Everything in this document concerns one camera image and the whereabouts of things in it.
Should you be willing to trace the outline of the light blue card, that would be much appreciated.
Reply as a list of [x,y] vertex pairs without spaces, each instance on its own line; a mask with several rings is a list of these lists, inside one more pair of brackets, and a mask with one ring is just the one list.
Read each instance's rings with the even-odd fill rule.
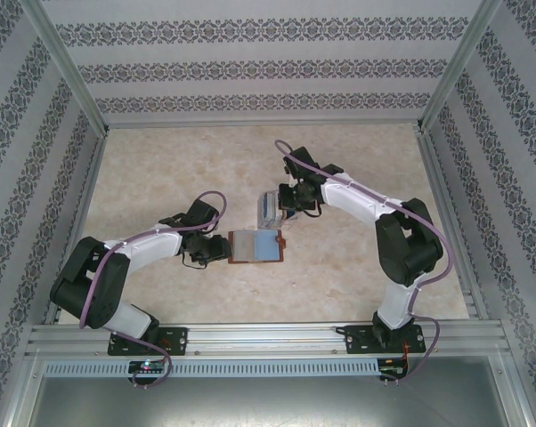
[[276,262],[280,258],[280,244],[277,230],[258,230],[255,235],[255,260],[259,262]]

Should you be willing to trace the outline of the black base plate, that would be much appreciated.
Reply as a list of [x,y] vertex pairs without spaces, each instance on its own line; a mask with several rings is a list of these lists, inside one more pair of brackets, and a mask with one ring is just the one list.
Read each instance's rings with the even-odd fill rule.
[[372,325],[342,326],[336,332],[344,336],[348,354],[395,354],[404,350],[410,354],[426,352],[426,342],[419,325],[411,325],[401,333],[395,333],[386,345],[374,335]]
[[158,326],[146,332],[139,341],[128,340],[119,335],[110,337],[107,353],[110,356],[183,356],[188,342],[185,327]]

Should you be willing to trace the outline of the aluminium side rail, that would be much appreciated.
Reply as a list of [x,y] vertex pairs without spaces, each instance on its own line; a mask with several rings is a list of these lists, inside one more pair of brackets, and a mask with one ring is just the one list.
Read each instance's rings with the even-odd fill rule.
[[443,230],[454,253],[454,270],[459,279],[462,294],[464,295],[468,315],[470,318],[489,320],[491,318],[478,284],[475,269],[470,261],[466,244],[464,242],[458,218],[451,202],[443,171],[434,152],[434,147],[427,134],[420,130],[415,131],[418,148],[422,157],[426,175],[434,195]]
[[107,131],[103,136],[99,138],[96,146],[96,151],[92,154],[91,161],[87,170],[87,175],[85,177],[84,186],[82,187],[79,194],[79,200],[77,209],[75,211],[74,220],[70,227],[69,239],[64,246],[63,257],[59,263],[55,278],[57,278],[58,275],[62,272],[64,265],[68,261],[73,249],[75,248],[82,236],[109,134],[110,131]]

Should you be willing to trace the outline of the controller board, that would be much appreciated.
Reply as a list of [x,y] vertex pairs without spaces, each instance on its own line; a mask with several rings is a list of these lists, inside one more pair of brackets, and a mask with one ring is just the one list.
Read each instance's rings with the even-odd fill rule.
[[166,364],[162,360],[130,361],[128,373],[130,375],[162,375],[166,370]]
[[402,366],[380,366],[379,367],[380,375],[389,379],[389,380],[401,380],[408,373],[408,367],[405,365]]

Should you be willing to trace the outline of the brown leather card holder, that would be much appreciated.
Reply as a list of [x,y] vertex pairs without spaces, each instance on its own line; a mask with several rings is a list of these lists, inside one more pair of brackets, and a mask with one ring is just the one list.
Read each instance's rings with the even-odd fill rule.
[[[259,262],[259,261],[256,261],[255,259],[251,262],[235,262],[232,258],[232,255],[233,255],[233,252],[232,252],[232,249],[233,249],[233,233],[235,231],[230,231],[229,234],[228,234],[228,239],[230,241],[230,244],[231,244],[231,258],[228,259],[228,263],[229,264],[246,264],[246,263],[270,263],[270,262]],[[280,244],[280,258],[278,261],[276,262],[283,262],[284,261],[284,250],[286,248],[286,240],[284,239],[284,237],[282,236],[281,234],[281,231],[280,230],[277,230],[278,231],[278,242]]]

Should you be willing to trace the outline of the steel sheet panel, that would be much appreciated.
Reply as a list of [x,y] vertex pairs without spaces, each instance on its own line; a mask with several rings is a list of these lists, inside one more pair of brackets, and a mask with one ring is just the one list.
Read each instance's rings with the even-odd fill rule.
[[407,382],[369,376],[45,378],[29,427],[529,427],[484,358],[432,359]]

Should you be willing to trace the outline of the blue and white card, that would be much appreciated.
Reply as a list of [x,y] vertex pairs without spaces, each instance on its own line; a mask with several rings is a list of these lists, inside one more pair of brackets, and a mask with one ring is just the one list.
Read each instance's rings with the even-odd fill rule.
[[258,200],[258,227],[269,227],[277,218],[278,193],[266,191]]

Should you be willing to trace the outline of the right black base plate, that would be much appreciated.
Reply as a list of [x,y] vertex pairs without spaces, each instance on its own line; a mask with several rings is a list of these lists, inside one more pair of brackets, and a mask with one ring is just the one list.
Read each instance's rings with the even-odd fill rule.
[[426,352],[426,342],[419,325],[411,325],[401,333],[395,333],[386,345],[374,335],[372,325],[342,326],[336,332],[344,336],[348,354],[395,354],[404,350],[410,354]]

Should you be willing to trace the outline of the right controller board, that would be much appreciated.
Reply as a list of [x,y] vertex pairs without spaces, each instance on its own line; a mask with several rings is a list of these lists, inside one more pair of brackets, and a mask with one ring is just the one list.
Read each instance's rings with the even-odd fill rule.
[[380,366],[379,367],[380,375],[389,379],[389,380],[401,380],[408,373],[408,367],[405,365],[402,366]]

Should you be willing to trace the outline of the aluminium mounting rail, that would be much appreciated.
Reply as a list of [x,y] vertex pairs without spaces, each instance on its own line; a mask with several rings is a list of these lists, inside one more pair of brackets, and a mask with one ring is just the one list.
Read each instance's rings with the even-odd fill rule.
[[[492,356],[511,352],[506,331],[498,320],[442,320],[440,333],[428,322],[420,323],[434,357]],[[339,323],[185,324],[188,342],[185,357],[299,359],[345,357],[345,338]],[[76,325],[33,326],[24,350],[27,358],[102,359],[107,356],[110,334],[79,329]]]

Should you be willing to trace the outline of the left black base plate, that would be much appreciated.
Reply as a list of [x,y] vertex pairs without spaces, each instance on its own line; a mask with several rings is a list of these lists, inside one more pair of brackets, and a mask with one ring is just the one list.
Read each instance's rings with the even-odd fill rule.
[[107,353],[110,356],[183,356],[188,342],[185,327],[158,326],[146,332],[139,341],[128,340],[119,335],[110,337]]

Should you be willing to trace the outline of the aluminium frame post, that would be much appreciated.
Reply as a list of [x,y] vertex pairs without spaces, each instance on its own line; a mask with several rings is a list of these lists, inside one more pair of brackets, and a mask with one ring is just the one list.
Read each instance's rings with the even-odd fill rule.
[[103,117],[85,80],[71,58],[66,45],[49,18],[41,0],[18,0],[33,28],[40,36],[57,69],[66,80],[81,109],[98,135],[105,136],[109,126]]
[[472,20],[465,30],[464,36],[460,40],[455,53],[453,53],[447,68],[443,72],[440,82],[435,87],[422,116],[417,124],[413,126],[416,134],[424,133],[432,127],[444,103],[450,96],[454,85],[475,51],[476,45],[479,43],[483,33],[498,10],[501,1],[481,0]]

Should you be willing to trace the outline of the left controller board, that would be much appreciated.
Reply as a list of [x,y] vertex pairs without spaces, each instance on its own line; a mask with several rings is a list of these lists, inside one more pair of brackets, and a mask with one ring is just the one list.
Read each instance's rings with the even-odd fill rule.
[[162,360],[130,361],[128,373],[130,375],[162,375],[166,370],[166,364]]

